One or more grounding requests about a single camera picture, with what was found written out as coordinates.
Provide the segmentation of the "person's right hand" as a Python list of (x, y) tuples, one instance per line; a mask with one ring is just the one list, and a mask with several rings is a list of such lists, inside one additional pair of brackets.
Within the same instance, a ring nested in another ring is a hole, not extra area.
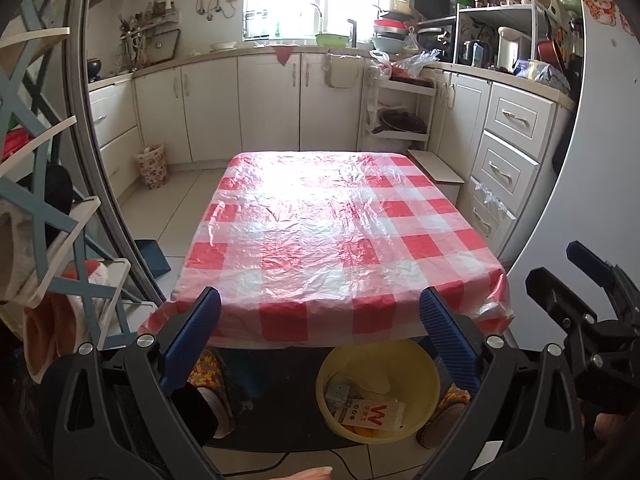
[(591, 471), (593, 479), (639, 478), (639, 411), (635, 410), (608, 441), (597, 466)]

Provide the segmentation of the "person's left hand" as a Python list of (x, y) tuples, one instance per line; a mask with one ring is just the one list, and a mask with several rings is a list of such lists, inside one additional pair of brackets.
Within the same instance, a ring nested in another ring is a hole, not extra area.
[(323, 466), (310, 468), (303, 471), (290, 474), (286, 477), (274, 478), (273, 480), (331, 480), (333, 468), (331, 466)]

